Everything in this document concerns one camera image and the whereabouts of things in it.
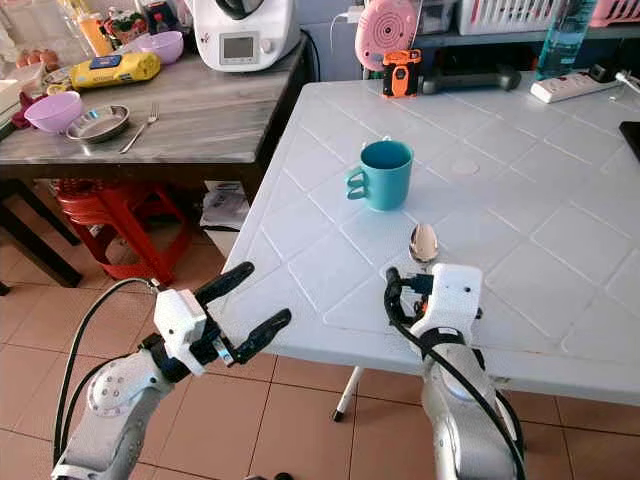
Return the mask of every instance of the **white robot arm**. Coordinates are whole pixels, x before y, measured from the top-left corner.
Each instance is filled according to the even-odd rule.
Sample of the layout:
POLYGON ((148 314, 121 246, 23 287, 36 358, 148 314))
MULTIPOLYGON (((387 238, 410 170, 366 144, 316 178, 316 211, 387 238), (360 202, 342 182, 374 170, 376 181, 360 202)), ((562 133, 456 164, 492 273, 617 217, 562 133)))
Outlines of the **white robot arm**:
POLYGON ((189 374, 220 357, 227 366, 246 363, 291 321, 281 310, 235 348, 206 305, 226 295, 254 270, 245 262, 195 293, 164 290, 156 301, 152 334, 142 348, 105 364, 90 380, 84 415, 54 467, 52 478, 125 480, 140 455, 144 434, 160 400, 189 374))
POLYGON ((484 371, 479 351, 469 346, 471 325, 482 315, 482 273, 445 264, 432 273, 402 279, 390 268, 384 304, 390 323, 424 361, 422 405, 433 425, 436 478, 522 479, 521 438, 511 438, 521 436, 517 418, 484 371), (405 286, 422 294, 415 317, 407 317, 400 303, 405 286), (509 412, 506 427, 498 404, 509 412))

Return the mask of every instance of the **white plastic table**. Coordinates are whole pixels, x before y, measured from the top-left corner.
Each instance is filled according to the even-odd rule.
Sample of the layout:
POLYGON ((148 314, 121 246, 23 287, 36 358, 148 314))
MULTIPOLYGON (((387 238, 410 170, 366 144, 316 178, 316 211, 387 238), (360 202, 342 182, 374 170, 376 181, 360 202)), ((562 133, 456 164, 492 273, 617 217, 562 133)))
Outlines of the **white plastic table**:
POLYGON ((441 261, 484 272, 473 343, 498 383, 640 404, 640 163, 618 132, 640 106, 545 105, 531 81, 397 100, 379 81, 307 85, 227 261, 256 271, 210 305, 225 332, 289 307, 271 352, 418 373, 382 294, 389 266, 419 271, 409 236, 430 223, 441 261), (344 173, 385 135, 415 162, 403 208, 380 213, 347 200, 344 173))

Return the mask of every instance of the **pink bowl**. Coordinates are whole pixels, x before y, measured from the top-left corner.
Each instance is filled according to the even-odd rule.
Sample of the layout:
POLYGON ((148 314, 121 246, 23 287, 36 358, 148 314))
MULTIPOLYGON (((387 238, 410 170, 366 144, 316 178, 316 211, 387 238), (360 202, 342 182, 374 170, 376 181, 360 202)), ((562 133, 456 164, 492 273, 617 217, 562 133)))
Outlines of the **pink bowl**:
POLYGON ((152 52, 158 55, 165 65, 180 58, 184 48, 182 33, 175 31, 145 36, 140 38, 137 44, 143 52, 152 52))
POLYGON ((78 92, 63 92, 34 103, 25 110, 24 118, 40 130, 58 133, 65 131, 82 114, 82 109, 78 92))

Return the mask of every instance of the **shelf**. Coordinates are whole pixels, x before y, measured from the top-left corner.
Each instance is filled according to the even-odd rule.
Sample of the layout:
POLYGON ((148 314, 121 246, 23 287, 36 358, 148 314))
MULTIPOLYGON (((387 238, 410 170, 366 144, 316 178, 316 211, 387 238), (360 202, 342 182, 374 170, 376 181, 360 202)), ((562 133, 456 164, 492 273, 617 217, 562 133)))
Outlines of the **shelf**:
MULTIPOLYGON (((546 30, 540 32, 490 33, 487 35, 460 35, 456 27, 446 33, 418 35, 415 48, 433 48, 456 45, 487 45, 492 43, 544 42, 546 30)), ((640 38, 640 24, 616 25, 606 28, 590 28, 586 40, 640 38)))

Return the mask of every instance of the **metal spoon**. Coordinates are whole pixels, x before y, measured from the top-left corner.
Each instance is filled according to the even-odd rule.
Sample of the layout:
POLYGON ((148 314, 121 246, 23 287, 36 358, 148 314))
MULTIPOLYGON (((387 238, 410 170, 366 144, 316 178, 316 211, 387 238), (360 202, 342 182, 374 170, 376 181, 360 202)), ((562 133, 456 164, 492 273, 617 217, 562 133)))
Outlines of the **metal spoon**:
POLYGON ((438 238, 431 225, 416 225, 411 232, 409 253, 425 270, 433 263, 438 256, 438 238))

